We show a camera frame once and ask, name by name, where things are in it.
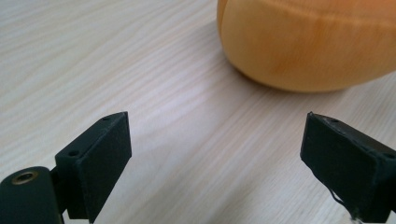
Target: wooden table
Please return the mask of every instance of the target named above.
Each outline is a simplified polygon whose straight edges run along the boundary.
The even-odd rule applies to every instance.
[[[52,168],[128,111],[134,155],[95,223],[351,223],[301,162],[305,116],[396,148],[396,76],[321,94],[259,85],[227,62],[216,4],[1,1],[0,178]]]

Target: orange object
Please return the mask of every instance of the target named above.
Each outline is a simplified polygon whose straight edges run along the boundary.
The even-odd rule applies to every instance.
[[[396,1],[219,0],[229,61],[287,91],[334,91],[396,70]]]

